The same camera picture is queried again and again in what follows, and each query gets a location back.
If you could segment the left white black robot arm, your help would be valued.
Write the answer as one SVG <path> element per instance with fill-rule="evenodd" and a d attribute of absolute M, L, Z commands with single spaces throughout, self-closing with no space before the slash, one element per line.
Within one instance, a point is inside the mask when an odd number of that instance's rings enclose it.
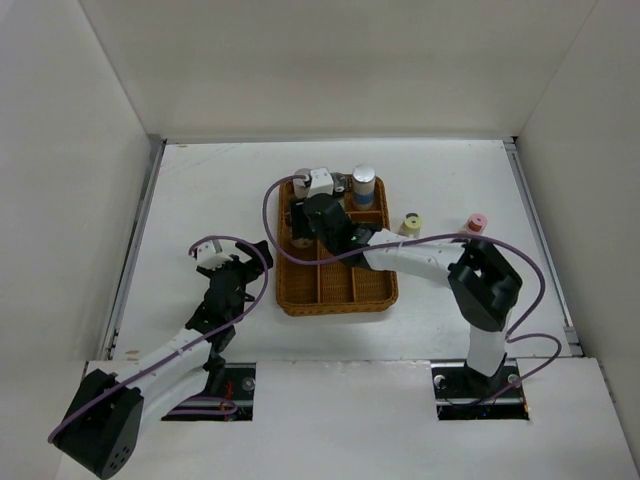
<path fill-rule="evenodd" d="M 189 254 L 209 281 L 185 326 L 166 344 L 113 372 L 95 369 L 81 381 L 48 441 L 99 479 L 118 474 L 148 424 L 173 414 L 185 400 L 214 398 L 224 387 L 222 356 L 235 326 L 260 301 L 247 287 L 267 279 L 273 266 L 267 241 L 236 239 L 241 260 L 226 255 L 221 237 L 209 236 Z"/>

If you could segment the glass top grinder bottle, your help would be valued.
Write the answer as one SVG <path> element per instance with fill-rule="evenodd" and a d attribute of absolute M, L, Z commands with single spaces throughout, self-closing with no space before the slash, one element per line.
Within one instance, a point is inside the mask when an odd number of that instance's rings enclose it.
<path fill-rule="evenodd" d="M 349 190 L 348 177 L 340 172 L 332 172 L 331 177 L 333 180 L 333 194 L 334 198 L 342 198 Z"/>

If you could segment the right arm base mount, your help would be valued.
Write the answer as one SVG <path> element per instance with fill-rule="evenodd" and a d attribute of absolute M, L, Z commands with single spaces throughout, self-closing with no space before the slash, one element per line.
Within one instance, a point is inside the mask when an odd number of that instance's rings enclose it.
<path fill-rule="evenodd" d="M 484 377 L 460 362 L 431 366 L 436 413 L 442 421 L 529 420 L 521 387 L 493 395 L 520 377 L 514 360 L 505 360 L 497 373 Z"/>

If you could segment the black knob grinder bottle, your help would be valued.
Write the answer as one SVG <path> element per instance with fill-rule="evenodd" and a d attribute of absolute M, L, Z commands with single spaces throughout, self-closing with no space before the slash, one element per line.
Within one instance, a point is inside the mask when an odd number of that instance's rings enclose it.
<path fill-rule="evenodd" d="M 313 244 L 313 240 L 309 238 L 292 239 L 291 244 L 297 249 L 306 249 Z"/>

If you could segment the blue label jar silver lid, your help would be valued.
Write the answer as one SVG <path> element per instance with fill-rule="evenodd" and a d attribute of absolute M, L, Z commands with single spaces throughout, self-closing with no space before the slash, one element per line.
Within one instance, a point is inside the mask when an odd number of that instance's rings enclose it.
<path fill-rule="evenodd" d="M 296 199 L 304 200 L 311 187 L 311 170 L 309 168 L 298 169 L 292 180 L 293 192 Z"/>

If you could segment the yellow lid condiment bottle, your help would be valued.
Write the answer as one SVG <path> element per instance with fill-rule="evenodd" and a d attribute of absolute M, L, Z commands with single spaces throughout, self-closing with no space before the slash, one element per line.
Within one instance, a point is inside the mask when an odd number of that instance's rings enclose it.
<path fill-rule="evenodd" d="M 419 238 L 422 225 L 422 217 L 415 212 L 409 212 L 405 215 L 399 227 L 398 234 L 407 238 Z"/>

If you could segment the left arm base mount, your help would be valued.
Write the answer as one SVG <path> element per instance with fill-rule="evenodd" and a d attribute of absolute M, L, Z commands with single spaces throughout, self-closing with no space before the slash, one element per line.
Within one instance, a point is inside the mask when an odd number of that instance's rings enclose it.
<path fill-rule="evenodd" d="M 250 422 L 253 420 L 257 365 L 230 363 L 210 375 L 201 393 L 165 415 L 164 422 Z"/>

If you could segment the pink lid condiment bottle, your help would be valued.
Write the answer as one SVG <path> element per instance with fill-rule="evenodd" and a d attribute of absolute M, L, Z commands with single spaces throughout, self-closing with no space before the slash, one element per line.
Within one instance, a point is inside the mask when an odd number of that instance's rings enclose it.
<path fill-rule="evenodd" d="M 462 227 L 462 231 L 468 234 L 481 235 L 486 229 L 487 224 L 488 220 L 484 215 L 480 213 L 474 213 L 469 216 L 464 226 Z"/>

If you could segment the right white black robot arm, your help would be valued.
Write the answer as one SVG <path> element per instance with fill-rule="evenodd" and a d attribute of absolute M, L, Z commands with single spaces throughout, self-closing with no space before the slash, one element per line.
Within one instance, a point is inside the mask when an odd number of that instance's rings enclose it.
<path fill-rule="evenodd" d="M 500 383 L 506 359 L 506 324 L 518 300 L 522 279 L 489 242 L 421 243 L 379 225 L 356 223 L 333 197 L 334 181 L 326 171 L 293 180 L 299 199 L 296 215 L 334 256 L 352 268 L 388 271 L 447 286 L 462 317 L 470 324 L 464 384 L 473 394 L 489 394 Z"/>

